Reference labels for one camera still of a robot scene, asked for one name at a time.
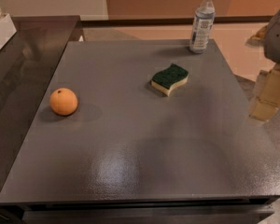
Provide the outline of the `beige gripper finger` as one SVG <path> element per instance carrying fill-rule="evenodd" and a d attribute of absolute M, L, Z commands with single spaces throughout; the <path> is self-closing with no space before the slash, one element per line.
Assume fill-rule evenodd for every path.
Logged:
<path fill-rule="evenodd" d="M 250 36 L 247 43 L 251 46 L 262 46 L 266 35 L 267 25 L 260 28 L 255 34 Z"/>
<path fill-rule="evenodd" d="M 261 70 L 253 90 L 249 117 L 270 120 L 280 108 L 280 63 L 269 72 Z"/>

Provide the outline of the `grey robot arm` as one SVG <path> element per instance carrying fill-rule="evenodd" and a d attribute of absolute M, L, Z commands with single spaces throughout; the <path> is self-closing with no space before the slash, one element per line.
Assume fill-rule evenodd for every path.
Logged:
<path fill-rule="evenodd" d="M 270 20 L 264 36 L 264 55 L 274 62 L 269 71 L 260 71 L 253 90 L 249 117 L 269 121 L 280 108 L 280 9 Z"/>

